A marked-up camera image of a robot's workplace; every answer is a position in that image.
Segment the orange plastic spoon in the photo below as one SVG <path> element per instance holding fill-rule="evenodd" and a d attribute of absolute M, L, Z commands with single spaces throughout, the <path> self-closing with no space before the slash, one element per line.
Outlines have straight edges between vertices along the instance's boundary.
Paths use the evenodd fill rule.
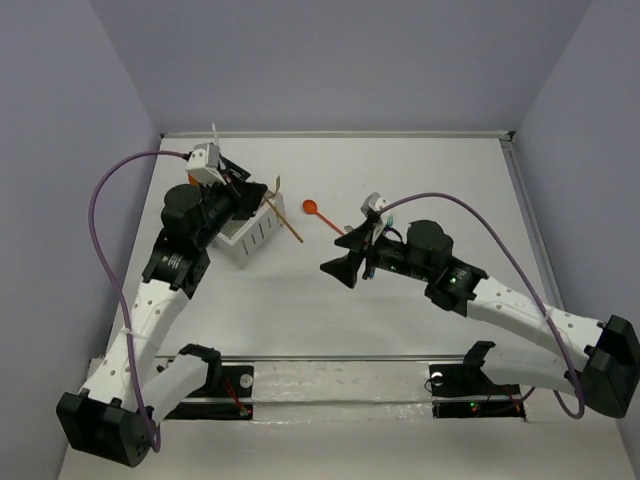
<path fill-rule="evenodd" d="M 329 226 L 332 230 L 334 230 L 339 236 L 345 234 L 345 232 L 331 222 L 326 216 L 324 216 L 319 210 L 317 203 L 312 199 L 305 199 L 302 202 L 302 209 L 307 215 L 315 216 L 319 218 L 322 222 L 324 222 L 327 226 Z"/>

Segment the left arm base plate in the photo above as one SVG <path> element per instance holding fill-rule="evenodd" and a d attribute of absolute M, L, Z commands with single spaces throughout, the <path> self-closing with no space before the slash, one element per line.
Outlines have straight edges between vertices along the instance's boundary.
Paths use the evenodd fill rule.
<path fill-rule="evenodd" d="M 202 387 L 182 400 L 167 420 L 250 421 L 253 419 L 254 366 L 228 364 L 214 387 Z"/>

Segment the iridescent metal fork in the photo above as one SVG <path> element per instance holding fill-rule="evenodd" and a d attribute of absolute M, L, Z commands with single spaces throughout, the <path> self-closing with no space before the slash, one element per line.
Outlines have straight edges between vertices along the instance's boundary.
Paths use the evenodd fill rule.
<path fill-rule="evenodd" d="M 383 232 L 384 233 L 393 233 L 394 235 L 399 236 L 399 233 L 394 228 L 394 215 L 393 214 L 389 214 L 386 217 L 385 226 L 384 226 Z"/>

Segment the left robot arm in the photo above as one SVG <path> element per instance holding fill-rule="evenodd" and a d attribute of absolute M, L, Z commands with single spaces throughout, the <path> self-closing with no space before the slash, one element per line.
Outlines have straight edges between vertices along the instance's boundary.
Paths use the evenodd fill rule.
<path fill-rule="evenodd" d="M 171 326 L 193 298 L 209 266 L 207 248 L 233 220 L 257 212 L 266 185 L 180 184 L 164 196 L 162 228 L 143 270 L 135 301 L 104 359 L 56 414 L 71 448 L 128 467 L 161 446 L 160 425 L 193 392 L 221 383 L 221 354 L 188 344 L 154 378 L 148 375 Z"/>

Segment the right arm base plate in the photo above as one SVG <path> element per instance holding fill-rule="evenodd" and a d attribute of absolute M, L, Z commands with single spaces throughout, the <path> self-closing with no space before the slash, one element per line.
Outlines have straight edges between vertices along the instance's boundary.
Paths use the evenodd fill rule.
<path fill-rule="evenodd" d="M 462 364 L 431 365 L 424 389 L 435 419 L 526 418 L 519 385 L 492 383 Z"/>

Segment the white chopstick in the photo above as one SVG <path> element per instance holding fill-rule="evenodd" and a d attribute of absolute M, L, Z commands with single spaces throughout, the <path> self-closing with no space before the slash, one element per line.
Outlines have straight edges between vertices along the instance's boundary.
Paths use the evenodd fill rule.
<path fill-rule="evenodd" d="M 211 123 L 211 132 L 212 132 L 212 143 L 220 148 L 220 142 L 219 142 L 219 138 L 218 138 L 218 133 L 217 133 L 217 129 L 216 129 L 216 125 L 215 123 Z"/>

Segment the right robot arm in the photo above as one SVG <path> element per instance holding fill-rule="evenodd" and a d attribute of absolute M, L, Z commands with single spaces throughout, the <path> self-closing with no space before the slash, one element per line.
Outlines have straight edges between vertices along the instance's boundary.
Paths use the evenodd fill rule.
<path fill-rule="evenodd" d="M 369 218 L 339 237 L 346 255 L 320 269 L 348 288 L 377 270 L 425 283 L 438 308 L 502 328 L 536 345 L 520 355 L 493 340 L 476 342 L 460 368 L 462 384 L 482 392 L 495 384 L 525 384 L 581 398 L 611 418 L 626 415 L 639 384 L 639 338 L 613 315 L 606 322 L 536 304 L 453 254 L 453 239 L 430 220 L 410 224 L 405 240 L 389 239 Z"/>

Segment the gold metal fork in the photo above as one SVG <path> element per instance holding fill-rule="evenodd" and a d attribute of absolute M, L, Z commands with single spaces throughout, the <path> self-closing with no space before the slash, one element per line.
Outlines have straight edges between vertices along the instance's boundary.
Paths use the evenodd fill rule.
<path fill-rule="evenodd" d="M 271 192 L 271 197 L 274 197 L 279 193 L 280 187 L 281 187 L 281 176 L 278 175 L 275 179 L 274 189 Z"/>

